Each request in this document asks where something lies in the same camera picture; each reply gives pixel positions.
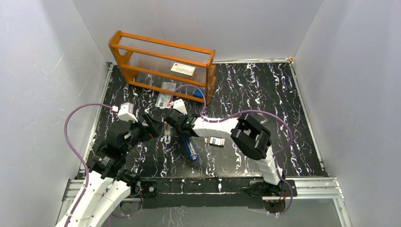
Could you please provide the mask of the aluminium frame rail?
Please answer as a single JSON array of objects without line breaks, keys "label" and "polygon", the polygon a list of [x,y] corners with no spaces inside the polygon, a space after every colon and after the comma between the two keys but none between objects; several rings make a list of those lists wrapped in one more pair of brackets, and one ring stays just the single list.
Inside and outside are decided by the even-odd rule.
[{"label": "aluminium frame rail", "polygon": [[[157,195],[238,194],[252,178],[155,178]],[[296,199],[343,199],[336,177],[290,177]]]}]

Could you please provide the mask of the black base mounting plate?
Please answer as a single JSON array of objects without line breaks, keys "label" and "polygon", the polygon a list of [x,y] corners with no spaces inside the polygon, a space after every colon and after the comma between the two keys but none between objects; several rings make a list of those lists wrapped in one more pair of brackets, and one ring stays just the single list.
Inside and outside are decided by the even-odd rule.
[{"label": "black base mounting plate", "polygon": [[281,211],[298,195],[294,180],[271,185],[260,177],[142,178],[122,204],[167,207],[248,207]]}]

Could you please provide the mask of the white staple box on shelf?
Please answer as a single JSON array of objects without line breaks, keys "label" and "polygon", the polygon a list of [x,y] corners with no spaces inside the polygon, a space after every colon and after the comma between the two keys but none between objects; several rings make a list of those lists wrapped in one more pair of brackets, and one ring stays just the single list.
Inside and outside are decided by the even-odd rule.
[{"label": "white staple box on shelf", "polygon": [[196,68],[194,66],[182,64],[179,62],[174,62],[170,69],[170,73],[173,76],[192,79],[195,70]]}]

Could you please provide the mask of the orange wooden shelf rack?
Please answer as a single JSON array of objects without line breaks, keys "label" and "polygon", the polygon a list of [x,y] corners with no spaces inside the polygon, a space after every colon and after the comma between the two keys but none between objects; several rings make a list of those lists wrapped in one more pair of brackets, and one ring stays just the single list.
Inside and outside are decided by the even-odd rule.
[{"label": "orange wooden shelf rack", "polygon": [[[110,51],[129,85],[171,94],[161,85],[153,85],[142,79],[150,75],[160,82],[173,81],[177,85],[193,85],[199,88],[202,98],[196,98],[189,92],[175,92],[185,99],[207,104],[210,100],[217,77],[216,65],[213,63],[216,51],[161,39],[116,31],[108,42]],[[170,69],[174,62],[194,66],[192,79],[173,76]]]}]

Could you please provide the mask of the staple box tray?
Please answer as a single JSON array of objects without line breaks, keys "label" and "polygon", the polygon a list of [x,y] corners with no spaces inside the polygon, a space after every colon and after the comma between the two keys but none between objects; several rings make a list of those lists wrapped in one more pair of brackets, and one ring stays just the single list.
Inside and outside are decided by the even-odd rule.
[{"label": "staple box tray", "polygon": [[217,137],[210,137],[209,144],[217,147],[224,147],[225,139],[224,138],[217,138]]}]

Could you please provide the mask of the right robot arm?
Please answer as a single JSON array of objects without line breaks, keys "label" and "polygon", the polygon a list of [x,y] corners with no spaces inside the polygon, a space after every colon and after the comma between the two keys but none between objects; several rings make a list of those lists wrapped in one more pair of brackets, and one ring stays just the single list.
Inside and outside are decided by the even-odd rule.
[{"label": "right robot arm", "polygon": [[171,101],[165,122],[187,138],[210,137],[231,139],[249,159],[255,161],[262,181],[251,181],[246,192],[254,197],[280,196],[285,190],[282,169],[277,166],[271,147],[271,133],[248,113],[227,120],[206,120],[188,115],[183,100]]}]

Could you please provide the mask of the small blue cube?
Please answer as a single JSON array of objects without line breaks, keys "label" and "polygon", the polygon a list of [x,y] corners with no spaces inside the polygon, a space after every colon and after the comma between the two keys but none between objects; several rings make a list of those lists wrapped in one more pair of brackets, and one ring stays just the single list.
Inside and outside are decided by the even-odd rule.
[{"label": "small blue cube", "polygon": [[195,92],[193,93],[193,96],[196,97],[196,98],[202,98],[203,97],[203,93],[202,93],[202,91],[195,90]]}]

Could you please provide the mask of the blue stapler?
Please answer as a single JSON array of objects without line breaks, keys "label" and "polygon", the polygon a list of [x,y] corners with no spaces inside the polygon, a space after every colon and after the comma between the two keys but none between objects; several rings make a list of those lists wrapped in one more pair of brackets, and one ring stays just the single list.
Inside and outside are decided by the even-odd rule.
[{"label": "blue stapler", "polygon": [[191,161],[196,161],[198,159],[198,153],[197,153],[197,151],[195,149],[195,146],[194,146],[191,138],[186,137],[186,136],[182,136],[182,140],[183,140],[183,143],[185,145],[185,149],[186,149],[188,158]]}]

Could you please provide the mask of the clear plastic label packet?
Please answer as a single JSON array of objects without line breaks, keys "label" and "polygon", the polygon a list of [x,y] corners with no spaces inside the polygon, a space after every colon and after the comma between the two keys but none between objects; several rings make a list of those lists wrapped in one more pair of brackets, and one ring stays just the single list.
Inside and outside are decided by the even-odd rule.
[{"label": "clear plastic label packet", "polygon": [[[176,89],[176,83],[173,82],[163,82],[162,89],[169,90],[169,91],[174,91]],[[165,109],[170,107],[170,99],[171,95],[163,92],[159,92],[157,102],[156,102],[156,107],[160,109]]]}]

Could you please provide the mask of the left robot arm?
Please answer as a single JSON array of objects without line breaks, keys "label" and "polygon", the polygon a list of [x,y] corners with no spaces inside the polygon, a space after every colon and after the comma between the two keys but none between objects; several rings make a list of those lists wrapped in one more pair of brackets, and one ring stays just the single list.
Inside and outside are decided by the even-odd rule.
[{"label": "left robot arm", "polygon": [[155,180],[122,170],[122,167],[132,147],[160,136],[163,123],[144,113],[142,118],[146,124],[143,125],[133,114],[131,103],[119,107],[101,106],[112,114],[116,113],[119,121],[88,161],[73,147],[67,132],[73,114],[86,105],[74,109],[64,124],[66,142],[83,164],[85,180],[71,206],[56,224],[58,227],[100,227],[124,199],[132,197],[143,202],[144,198],[155,198],[157,195]]}]

